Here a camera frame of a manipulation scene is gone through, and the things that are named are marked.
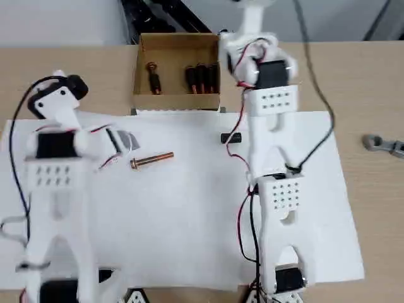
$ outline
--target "cardboard box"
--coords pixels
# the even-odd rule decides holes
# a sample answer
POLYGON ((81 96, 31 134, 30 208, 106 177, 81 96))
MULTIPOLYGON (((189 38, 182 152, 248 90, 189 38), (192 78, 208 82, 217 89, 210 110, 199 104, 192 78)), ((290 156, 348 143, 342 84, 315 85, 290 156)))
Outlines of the cardboard box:
MULTIPOLYGON (((198 63, 218 63, 219 37, 211 33, 145 33, 142 34, 134 79, 136 109, 218 109, 219 93, 191 94, 185 79, 185 68, 198 63), (150 90, 148 62, 157 65, 162 94, 150 90)), ((220 79, 218 67, 217 79, 220 79)))

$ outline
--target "metal wrench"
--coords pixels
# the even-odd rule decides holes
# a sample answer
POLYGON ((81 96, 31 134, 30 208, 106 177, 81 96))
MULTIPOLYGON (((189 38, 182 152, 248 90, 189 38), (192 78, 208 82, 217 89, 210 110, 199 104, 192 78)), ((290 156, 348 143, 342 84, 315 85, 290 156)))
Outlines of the metal wrench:
POLYGON ((385 141, 382 137, 375 134, 366 134, 362 137, 362 142, 367 150, 376 152, 384 150, 398 158, 404 158, 404 142, 385 141))

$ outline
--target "white sheet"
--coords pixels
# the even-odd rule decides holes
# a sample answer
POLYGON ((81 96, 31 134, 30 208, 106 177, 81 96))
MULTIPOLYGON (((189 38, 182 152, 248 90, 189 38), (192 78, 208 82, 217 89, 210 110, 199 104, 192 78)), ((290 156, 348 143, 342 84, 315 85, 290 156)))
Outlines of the white sheet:
MULTIPOLYGON (((235 229, 246 190, 244 166, 229 158, 220 144, 220 133, 231 129, 237 114, 111 117, 81 113, 79 118, 84 126, 114 122, 131 131, 141 145, 135 151, 138 158, 175 153, 175 158, 140 171, 119 162, 94 175, 92 232, 100 264, 123 263, 131 273, 130 284, 139 287, 235 290, 238 284, 253 280, 254 265, 241 257, 235 229)), ((26 138, 44 124, 47 122, 18 121, 16 125, 15 158, 20 174, 26 138)), ((324 134, 328 115, 290 113, 285 125, 276 140, 292 163, 297 163, 324 134)), ((240 130, 243 142, 232 145, 232 149, 246 156, 246 124, 242 123, 240 130)), ((3 133, 0 153, 0 218, 22 212, 11 178, 7 133, 3 133)), ((305 174, 318 190, 317 207, 313 209, 317 282, 363 278, 334 136, 307 163, 305 174)), ((23 231, 22 227, 14 230, 23 231)), ((248 255, 254 257, 247 213, 242 220, 242 236, 248 255)), ((21 288, 23 280, 14 268, 22 258, 22 248, 4 239, 0 239, 0 247, 0 288, 21 288)))

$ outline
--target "wooden table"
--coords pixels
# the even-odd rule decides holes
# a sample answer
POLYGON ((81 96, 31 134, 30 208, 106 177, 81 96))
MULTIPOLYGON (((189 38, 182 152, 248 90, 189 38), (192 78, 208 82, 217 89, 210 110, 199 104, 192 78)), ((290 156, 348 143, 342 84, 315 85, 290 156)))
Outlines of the wooden table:
MULTIPOLYGON (((283 47, 299 60, 301 110, 323 110, 309 82, 300 44, 283 47)), ((82 110, 129 114, 137 48, 0 49, 0 125, 11 118, 27 85, 55 68, 82 75, 90 87, 82 110)), ((404 160, 371 153, 363 134, 404 140, 404 44, 320 43, 312 57, 324 92, 336 112, 336 138, 365 264, 364 281, 316 285, 309 303, 401 302, 404 282, 404 160)), ((222 104, 237 110, 239 92, 222 78, 222 104)), ((31 117, 24 110, 22 117, 31 117)), ((239 293, 193 288, 148 290, 151 302, 237 302, 239 293)), ((0 302, 17 302, 0 292, 0 302)))

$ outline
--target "brass screw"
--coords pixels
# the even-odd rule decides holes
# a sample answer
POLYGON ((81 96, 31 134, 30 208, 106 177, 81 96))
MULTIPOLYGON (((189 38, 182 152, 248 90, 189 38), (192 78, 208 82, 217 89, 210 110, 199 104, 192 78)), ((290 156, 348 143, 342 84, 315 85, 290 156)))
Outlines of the brass screw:
POLYGON ((139 166, 149 164, 149 163, 153 163, 153 162, 157 162, 157 161, 161 161, 161 160, 165 160, 165 159, 168 159, 168 158, 173 158, 173 157, 174 157, 174 153, 171 152, 171 153, 164 153, 162 155, 143 158, 143 159, 139 159, 139 160, 133 158, 131 160, 131 167, 132 167, 132 169, 139 169, 139 166))

